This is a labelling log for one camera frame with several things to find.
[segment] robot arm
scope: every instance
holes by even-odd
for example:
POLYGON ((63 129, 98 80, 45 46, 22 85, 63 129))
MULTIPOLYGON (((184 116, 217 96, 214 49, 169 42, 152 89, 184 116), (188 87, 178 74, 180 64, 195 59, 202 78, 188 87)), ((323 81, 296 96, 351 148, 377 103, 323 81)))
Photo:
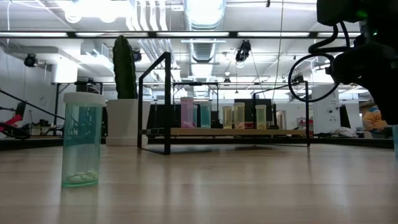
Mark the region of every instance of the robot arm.
MULTIPOLYGON (((395 105, 391 103, 393 90, 397 89, 398 84, 398 29, 392 25, 398 22, 398 1, 318 0, 317 17, 319 23, 333 26, 333 36, 310 46, 308 52, 311 55, 308 57, 328 57, 331 66, 326 73, 336 83, 334 90, 339 83, 356 83, 367 88, 378 105, 382 118, 388 124, 398 124, 398 116, 394 114, 395 105), (349 47, 344 21, 359 22, 361 26, 361 35, 356 38, 354 47, 349 47), (345 33, 347 46, 320 48, 336 39, 336 25, 339 23, 345 33), (342 54, 334 58, 328 54, 331 52, 342 54)), ((322 100, 327 96, 328 94, 311 101, 322 100)))

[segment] white planter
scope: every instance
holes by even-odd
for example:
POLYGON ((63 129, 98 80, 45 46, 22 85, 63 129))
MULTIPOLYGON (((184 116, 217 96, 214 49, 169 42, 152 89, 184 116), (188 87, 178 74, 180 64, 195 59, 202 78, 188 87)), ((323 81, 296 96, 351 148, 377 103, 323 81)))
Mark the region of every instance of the white planter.
MULTIPOLYGON (((107 146, 136 146, 138 125, 138 100, 108 100, 107 146)), ((150 102, 142 102, 142 128, 147 128, 150 102)), ((142 145, 148 144, 148 137, 142 136, 142 145)))

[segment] pink test tube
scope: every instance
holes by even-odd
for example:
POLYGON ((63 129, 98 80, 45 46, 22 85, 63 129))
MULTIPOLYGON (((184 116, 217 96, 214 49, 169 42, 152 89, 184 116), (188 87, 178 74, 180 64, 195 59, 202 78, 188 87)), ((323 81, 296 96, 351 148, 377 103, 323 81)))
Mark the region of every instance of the pink test tube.
POLYGON ((194 128, 193 126, 193 98, 181 97, 181 128, 194 128))

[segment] cactus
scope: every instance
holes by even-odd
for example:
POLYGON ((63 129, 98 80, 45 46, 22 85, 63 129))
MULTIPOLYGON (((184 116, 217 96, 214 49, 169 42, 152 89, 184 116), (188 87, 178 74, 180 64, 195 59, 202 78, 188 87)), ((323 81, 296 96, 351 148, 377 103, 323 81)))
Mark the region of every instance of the cactus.
POLYGON ((114 42, 113 64, 118 99, 136 99, 136 64, 131 45, 123 35, 114 42))

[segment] wooden tabletop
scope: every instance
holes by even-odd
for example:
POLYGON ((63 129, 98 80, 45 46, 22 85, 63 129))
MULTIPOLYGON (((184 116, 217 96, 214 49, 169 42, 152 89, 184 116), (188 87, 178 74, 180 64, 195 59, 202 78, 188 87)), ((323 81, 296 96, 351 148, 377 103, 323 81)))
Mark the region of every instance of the wooden tabletop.
POLYGON ((61 189, 62 148, 0 152, 0 223, 397 223, 392 150, 104 147, 99 184, 61 189))

